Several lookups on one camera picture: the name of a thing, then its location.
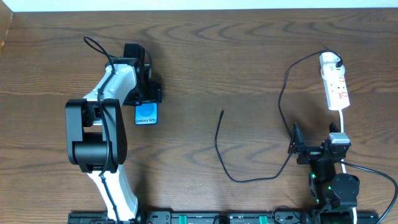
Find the black mounting rail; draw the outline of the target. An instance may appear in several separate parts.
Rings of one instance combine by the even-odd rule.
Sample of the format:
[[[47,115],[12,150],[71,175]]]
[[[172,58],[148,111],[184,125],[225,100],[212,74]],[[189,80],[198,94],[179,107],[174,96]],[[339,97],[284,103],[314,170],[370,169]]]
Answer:
[[[358,212],[357,223],[376,223],[379,215],[373,212]],[[106,212],[69,213],[68,224],[118,223],[110,219]],[[322,213],[320,221],[315,217],[298,211],[277,210],[265,213],[176,213],[156,211],[138,213],[136,219],[120,223],[143,224],[298,224],[298,223],[353,223],[349,212]]]

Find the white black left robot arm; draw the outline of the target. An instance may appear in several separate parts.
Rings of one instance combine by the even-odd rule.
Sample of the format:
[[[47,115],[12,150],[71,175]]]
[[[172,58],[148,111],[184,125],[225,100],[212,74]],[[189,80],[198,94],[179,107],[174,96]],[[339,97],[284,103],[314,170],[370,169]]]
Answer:
[[[162,87],[151,80],[146,55],[143,46],[125,44],[122,57],[108,57],[105,74],[96,87],[65,105],[68,159],[94,181],[107,208],[100,217],[81,215],[71,217],[72,221],[146,222],[124,168],[127,135],[121,111],[122,106],[133,106],[138,126],[158,122]]]

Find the white charger adapter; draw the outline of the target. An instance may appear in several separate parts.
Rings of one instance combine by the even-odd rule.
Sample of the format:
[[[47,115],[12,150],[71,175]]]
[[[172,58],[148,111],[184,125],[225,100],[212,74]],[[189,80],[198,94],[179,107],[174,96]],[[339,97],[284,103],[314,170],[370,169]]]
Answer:
[[[324,80],[343,77],[345,66],[339,55],[333,52],[324,52],[320,55],[320,72]]]

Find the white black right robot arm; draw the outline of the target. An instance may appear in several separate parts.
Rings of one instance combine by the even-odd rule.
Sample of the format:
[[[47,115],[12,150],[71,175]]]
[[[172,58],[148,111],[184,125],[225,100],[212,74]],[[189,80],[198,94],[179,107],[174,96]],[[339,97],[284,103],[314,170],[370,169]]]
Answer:
[[[289,154],[297,163],[309,165],[308,182],[317,207],[302,215],[303,223],[349,223],[357,207],[360,181],[355,175],[337,173],[335,164],[346,157],[351,141],[346,133],[330,132],[320,146],[307,146],[299,125],[292,128]]]

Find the white power strip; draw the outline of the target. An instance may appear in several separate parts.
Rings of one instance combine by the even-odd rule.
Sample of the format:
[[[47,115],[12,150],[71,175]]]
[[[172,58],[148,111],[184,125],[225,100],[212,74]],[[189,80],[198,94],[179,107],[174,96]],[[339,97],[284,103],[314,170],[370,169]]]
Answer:
[[[339,111],[350,105],[345,75],[330,80],[324,80],[328,109]]]

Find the blue Galaxy smartphone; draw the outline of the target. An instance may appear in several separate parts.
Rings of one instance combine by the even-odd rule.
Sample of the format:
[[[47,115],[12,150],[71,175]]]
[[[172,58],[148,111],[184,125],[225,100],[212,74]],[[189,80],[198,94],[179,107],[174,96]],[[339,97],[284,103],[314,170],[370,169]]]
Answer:
[[[158,120],[158,107],[157,103],[148,103],[137,106],[135,109],[136,125],[153,125],[157,124]]]

